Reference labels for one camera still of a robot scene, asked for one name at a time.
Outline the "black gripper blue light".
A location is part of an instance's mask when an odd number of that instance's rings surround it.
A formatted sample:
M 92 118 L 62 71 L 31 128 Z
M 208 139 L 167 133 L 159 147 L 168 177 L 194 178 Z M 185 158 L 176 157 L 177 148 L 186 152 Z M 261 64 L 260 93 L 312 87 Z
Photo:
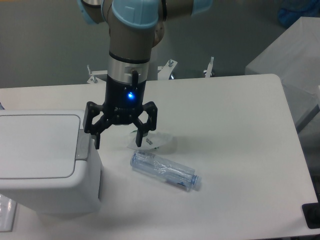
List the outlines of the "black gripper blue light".
M 142 146 L 143 137 L 157 128 L 158 108 L 153 101 L 142 105 L 146 81 L 139 82 L 140 76 L 132 74 L 129 83 L 117 81 L 107 76 L 105 99 L 102 105 L 92 101 L 86 103 L 84 114 L 84 132 L 94 140 L 96 150 L 100 149 L 101 134 L 111 125 L 129 125 L 137 127 L 135 143 Z M 139 117 L 146 112 L 147 121 Z

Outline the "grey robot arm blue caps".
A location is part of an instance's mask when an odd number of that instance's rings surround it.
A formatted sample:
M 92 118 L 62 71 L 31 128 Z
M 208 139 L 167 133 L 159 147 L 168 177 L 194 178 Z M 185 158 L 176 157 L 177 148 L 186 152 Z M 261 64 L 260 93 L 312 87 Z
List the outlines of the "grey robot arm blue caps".
M 160 23 L 207 11 L 210 0 L 80 0 L 78 7 L 89 24 L 107 23 L 109 62 L 104 103 L 86 104 L 83 128 L 100 147 L 110 126 L 134 124 L 135 143 L 157 127 L 158 109 L 143 102 L 152 48 L 161 40 Z

